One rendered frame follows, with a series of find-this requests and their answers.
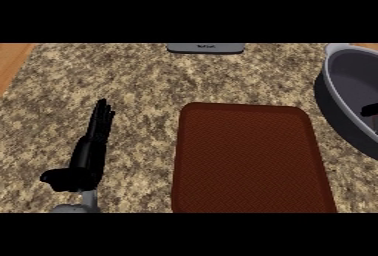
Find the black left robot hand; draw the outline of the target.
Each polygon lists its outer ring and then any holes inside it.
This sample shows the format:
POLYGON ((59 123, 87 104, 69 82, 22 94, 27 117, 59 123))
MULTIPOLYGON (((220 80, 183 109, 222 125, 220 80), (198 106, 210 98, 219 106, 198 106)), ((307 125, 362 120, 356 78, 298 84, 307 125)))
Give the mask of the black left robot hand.
POLYGON ((40 176, 40 181, 47 183, 56 192, 81 192, 97 188, 114 115, 106 99, 100 99, 92 112, 86 135, 78 139, 74 148, 69 166, 47 170, 40 176))

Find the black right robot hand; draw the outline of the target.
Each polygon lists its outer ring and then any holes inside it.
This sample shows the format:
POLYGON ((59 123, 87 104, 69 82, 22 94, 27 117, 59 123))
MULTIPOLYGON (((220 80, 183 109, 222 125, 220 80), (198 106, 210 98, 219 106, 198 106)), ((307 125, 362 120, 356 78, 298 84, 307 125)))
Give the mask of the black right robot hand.
POLYGON ((378 103, 369 104, 362 107, 360 115, 369 117, 378 115, 378 103))

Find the grey pot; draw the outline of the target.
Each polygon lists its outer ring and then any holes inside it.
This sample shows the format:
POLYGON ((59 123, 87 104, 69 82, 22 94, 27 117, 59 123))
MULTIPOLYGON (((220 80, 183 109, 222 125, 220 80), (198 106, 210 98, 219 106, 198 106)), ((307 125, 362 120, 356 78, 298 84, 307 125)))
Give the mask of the grey pot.
POLYGON ((325 46, 315 98, 338 135, 366 156, 378 160, 378 115, 360 115, 362 107, 378 103, 377 50, 349 43, 325 46))

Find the dark red tray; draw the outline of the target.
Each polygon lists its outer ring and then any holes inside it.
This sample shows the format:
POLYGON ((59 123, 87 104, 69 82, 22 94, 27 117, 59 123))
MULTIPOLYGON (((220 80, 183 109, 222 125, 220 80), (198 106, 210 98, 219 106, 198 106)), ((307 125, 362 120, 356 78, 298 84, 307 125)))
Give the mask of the dark red tray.
POLYGON ((312 122, 291 106, 189 103, 180 111, 176 213, 334 213, 312 122))

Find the grey appliance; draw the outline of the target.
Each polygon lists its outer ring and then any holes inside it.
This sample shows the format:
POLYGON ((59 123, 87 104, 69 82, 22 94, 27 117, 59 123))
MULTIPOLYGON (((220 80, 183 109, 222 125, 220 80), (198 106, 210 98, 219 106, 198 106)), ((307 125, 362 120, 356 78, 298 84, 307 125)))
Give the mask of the grey appliance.
POLYGON ((239 54, 244 43, 168 43, 167 50, 185 54, 239 54))

